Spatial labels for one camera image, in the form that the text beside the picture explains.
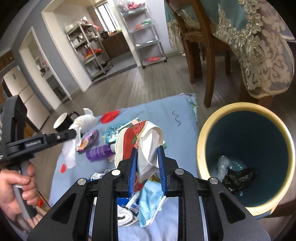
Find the person's left hand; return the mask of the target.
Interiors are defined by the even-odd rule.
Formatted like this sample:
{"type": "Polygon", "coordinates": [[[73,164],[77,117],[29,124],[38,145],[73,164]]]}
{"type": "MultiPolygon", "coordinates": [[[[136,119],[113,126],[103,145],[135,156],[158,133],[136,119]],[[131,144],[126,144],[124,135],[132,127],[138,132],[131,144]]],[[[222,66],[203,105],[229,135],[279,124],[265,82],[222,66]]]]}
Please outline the person's left hand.
{"type": "Polygon", "coordinates": [[[31,163],[24,175],[14,170],[1,170],[1,210],[11,221],[15,221],[16,216],[22,213],[17,201],[19,196],[29,206],[38,203],[35,168],[31,163]]]}

